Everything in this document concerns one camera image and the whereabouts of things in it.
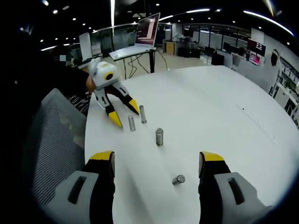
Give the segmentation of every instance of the black ceiling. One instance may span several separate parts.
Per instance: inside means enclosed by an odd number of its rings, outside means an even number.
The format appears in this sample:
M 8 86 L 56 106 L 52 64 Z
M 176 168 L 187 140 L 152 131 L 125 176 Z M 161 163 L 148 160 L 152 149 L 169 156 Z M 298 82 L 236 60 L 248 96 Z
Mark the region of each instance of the black ceiling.
M 43 42 L 40 43 L 41 48 L 53 46 L 58 42 L 77 42 L 78 36 L 84 32 L 111 26 L 110 0 L 47 0 L 48 6 L 44 5 L 42 1 L 23 0 L 21 4 L 14 6 L 21 8 L 22 13 L 17 13 L 19 10 L 13 11 L 16 18 L 20 20 L 20 24 L 25 26 L 29 21 L 34 25 L 32 36 L 37 40 L 43 39 Z M 145 4 L 147 4 L 149 12 L 152 14 L 161 12 L 161 17 L 175 15 L 163 22 L 178 22 L 180 20 L 180 23 L 220 23 L 245 29 L 261 26 L 264 33 L 279 40 L 299 56 L 299 26 L 295 1 L 271 0 L 274 16 L 265 2 L 266 0 L 115 0 L 115 25 L 138 21 L 133 16 L 135 14 L 142 15 L 145 12 Z M 69 6 L 69 8 L 63 10 L 62 8 L 65 6 Z M 211 10 L 201 13 L 185 13 L 189 10 L 206 7 Z M 58 10 L 57 14 L 53 14 L 55 9 Z M 243 10 L 262 14 L 281 23 L 290 29 L 295 37 L 268 21 L 245 14 Z

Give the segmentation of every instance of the cable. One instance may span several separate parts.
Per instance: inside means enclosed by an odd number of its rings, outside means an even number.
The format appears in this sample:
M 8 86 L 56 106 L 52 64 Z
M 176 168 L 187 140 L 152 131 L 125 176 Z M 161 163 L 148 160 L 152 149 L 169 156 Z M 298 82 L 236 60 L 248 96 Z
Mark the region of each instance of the cable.
M 158 51 L 158 52 L 159 52 L 159 54 L 161 55 L 161 57 L 163 58 L 163 60 L 165 61 L 166 70 L 168 70 L 168 66 L 167 66 L 167 62 L 166 62 L 165 58 L 163 57 L 163 55 L 161 54 L 161 52 L 160 52 L 160 51 Z
M 149 72 L 140 64 L 140 62 L 139 62 L 139 58 L 137 58 L 137 62 L 138 62 L 138 64 L 149 74 Z
M 126 71 L 126 64 L 125 64 L 125 59 L 123 61 L 123 66 L 125 67 L 125 80 L 127 79 L 127 71 Z
M 137 68 L 133 65 L 132 57 L 130 57 L 130 58 L 131 58 L 131 62 L 128 62 L 128 65 L 131 66 L 132 69 L 131 69 L 131 73 L 130 73 L 130 75 L 129 75 L 129 78 L 131 78 L 131 77 L 135 74 L 135 72 L 137 71 Z
M 129 66 L 131 66 L 132 68 L 133 68 L 133 67 L 135 68 L 135 71 L 134 71 L 133 73 L 132 73 L 132 71 L 131 71 L 131 74 L 130 74 L 129 78 L 131 78 L 131 77 L 135 74 L 135 72 L 137 71 L 137 68 L 133 65 L 133 61 L 136 61 L 137 58 L 135 58 L 134 60 L 132 60 L 132 58 L 131 58 L 131 61 L 128 63 Z

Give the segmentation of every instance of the round table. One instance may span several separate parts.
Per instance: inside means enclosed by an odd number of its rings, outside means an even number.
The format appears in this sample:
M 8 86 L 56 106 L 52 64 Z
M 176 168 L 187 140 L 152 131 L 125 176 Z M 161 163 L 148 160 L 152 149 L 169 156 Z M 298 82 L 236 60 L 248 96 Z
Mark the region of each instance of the round table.
M 224 66 L 193 67 L 123 81 L 147 123 L 109 96 L 123 128 L 92 95 L 85 160 L 115 151 L 114 223 L 199 223 L 199 152 L 221 155 L 275 205 L 298 167 L 299 132 L 283 108 L 257 85 Z M 128 115 L 135 119 L 131 132 Z M 155 130 L 164 130 L 164 145 Z M 182 174 L 186 182 L 173 186 Z

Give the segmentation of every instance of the laptop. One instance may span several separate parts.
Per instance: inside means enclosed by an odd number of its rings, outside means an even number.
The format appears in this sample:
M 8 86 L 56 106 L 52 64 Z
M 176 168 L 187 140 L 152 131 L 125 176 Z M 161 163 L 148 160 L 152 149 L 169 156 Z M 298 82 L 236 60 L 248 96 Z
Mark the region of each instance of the laptop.
M 260 64 L 260 60 L 261 60 L 261 57 L 257 56 L 257 55 L 254 55 L 254 54 L 250 54 L 250 58 L 249 58 L 249 61 L 255 65 L 259 65 Z
M 140 20 L 137 24 L 134 46 L 122 48 L 109 53 L 114 61 L 145 53 L 155 49 L 160 13 Z

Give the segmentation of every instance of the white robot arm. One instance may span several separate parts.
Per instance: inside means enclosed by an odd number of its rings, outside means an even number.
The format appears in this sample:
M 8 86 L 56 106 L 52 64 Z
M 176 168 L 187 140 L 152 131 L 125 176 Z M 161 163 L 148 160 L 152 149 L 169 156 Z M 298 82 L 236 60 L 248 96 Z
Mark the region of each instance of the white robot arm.
M 116 125 L 122 127 L 122 123 L 107 96 L 108 93 L 118 97 L 124 105 L 139 115 L 136 101 L 130 97 L 126 87 L 118 81 L 118 70 L 114 65 L 101 62 L 101 58 L 98 57 L 90 61 L 88 70 L 96 86 L 94 93 L 99 104 L 106 110 L 107 116 Z

